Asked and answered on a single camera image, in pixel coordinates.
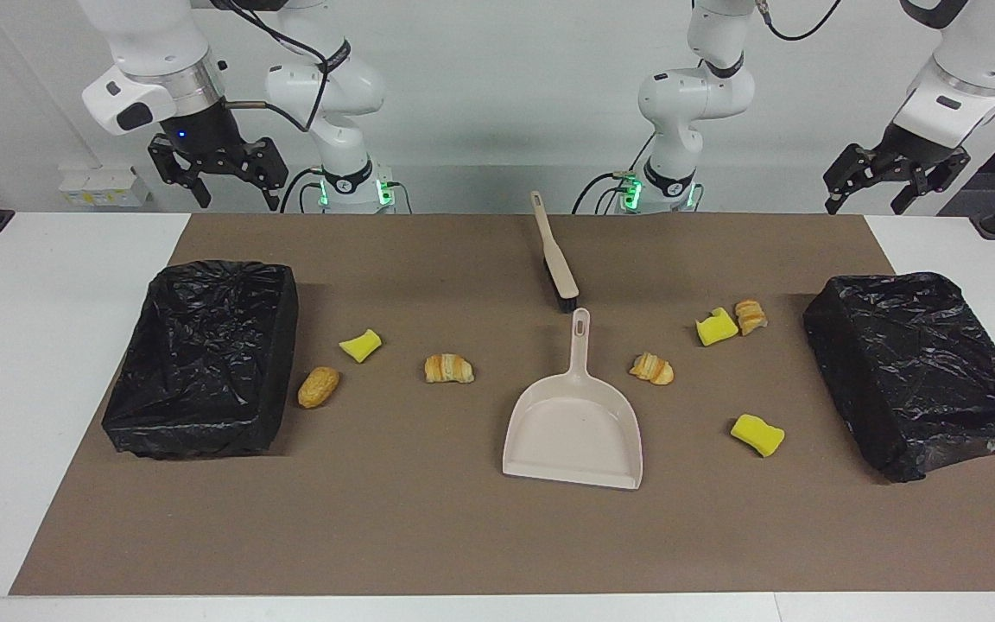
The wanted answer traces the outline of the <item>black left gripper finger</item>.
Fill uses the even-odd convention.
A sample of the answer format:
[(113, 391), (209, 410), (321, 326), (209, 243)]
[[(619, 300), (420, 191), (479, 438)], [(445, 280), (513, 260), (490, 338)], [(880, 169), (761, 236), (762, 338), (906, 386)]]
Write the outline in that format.
[(966, 149), (956, 149), (947, 155), (939, 164), (927, 166), (919, 162), (901, 161), (893, 166), (897, 181), (903, 181), (905, 186), (890, 202), (890, 208), (895, 215), (904, 215), (912, 202), (919, 200), (924, 194), (942, 193), (947, 190), (956, 177), (970, 162), (970, 154)]
[(827, 213), (836, 215), (850, 194), (885, 181), (891, 165), (892, 153), (887, 150), (865, 149), (859, 144), (845, 146), (824, 173)]

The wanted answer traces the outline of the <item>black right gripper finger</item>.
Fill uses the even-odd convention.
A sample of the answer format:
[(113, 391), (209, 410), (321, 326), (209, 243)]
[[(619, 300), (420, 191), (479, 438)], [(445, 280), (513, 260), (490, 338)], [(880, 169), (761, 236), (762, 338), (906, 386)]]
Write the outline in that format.
[(287, 184), (289, 171), (273, 139), (265, 136), (230, 147), (230, 161), (233, 176), (259, 188), (266, 207), (277, 212), (279, 192)]
[(200, 208), (209, 207), (211, 195), (205, 182), (199, 178), (200, 166), (182, 167), (173, 143), (165, 134), (154, 134), (149, 142), (149, 154), (163, 182), (188, 189)]

